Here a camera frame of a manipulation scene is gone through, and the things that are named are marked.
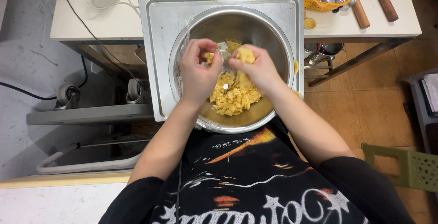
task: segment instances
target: mixing bowl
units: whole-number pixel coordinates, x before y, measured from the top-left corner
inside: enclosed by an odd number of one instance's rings
[[[292,87],[294,58],[287,37],[280,27],[258,10],[240,5],[223,5],[194,17],[180,32],[173,45],[169,61],[169,77],[176,101],[182,93],[178,62],[189,38],[209,38],[217,43],[232,40],[265,48],[283,81]],[[266,96],[261,97],[260,101],[251,104],[249,110],[244,109],[243,113],[237,116],[219,115],[213,104],[206,100],[197,120],[198,126],[211,132],[223,134],[249,132],[263,126],[276,115],[271,101]]]

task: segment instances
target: white paper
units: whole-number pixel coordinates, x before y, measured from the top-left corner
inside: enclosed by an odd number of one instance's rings
[[[434,110],[438,110],[438,74],[427,74],[424,81],[430,94],[430,103]]]

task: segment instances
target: green plastic chair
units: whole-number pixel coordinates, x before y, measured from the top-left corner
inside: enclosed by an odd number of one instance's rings
[[[365,161],[372,167],[374,155],[392,157],[399,160],[400,175],[386,174],[397,186],[438,192],[438,155],[430,155],[399,148],[388,148],[362,143]]]

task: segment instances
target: wooden rolling pin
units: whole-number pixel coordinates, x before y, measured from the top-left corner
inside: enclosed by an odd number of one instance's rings
[[[394,22],[399,19],[399,16],[397,15],[397,12],[391,3],[391,0],[379,0],[379,2],[389,22]]]
[[[356,0],[356,3],[353,6],[354,14],[356,14],[357,21],[359,22],[359,26],[362,30],[368,28],[370,26],[370,22],[368,21],[367,14],[365,14],[364,8],[362,7],[362,3],[360,0]]]

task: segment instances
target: white countertop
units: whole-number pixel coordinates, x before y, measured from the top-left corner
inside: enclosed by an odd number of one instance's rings
[[[2,224],[96,224],[126,183],[0,189]]]
[[[69,0],[86,25],[102,40],[142,40],[140,18],[127,5],[115,5],[105,10],[90,7],[85,0]],[[399,15],[388,22],[378,0],[360,0],[371,26],[361,30],[353,9],[333,14],[306,11],[316,20],[314,30],[306,30],[304,37],[414,37],[421,34],[420,25],[411,0],[391,0]],[[94,5],[109,5],[116,0],[91,0]],[[50,37],[58,41],[93,40],[66,0],[57,0]]]

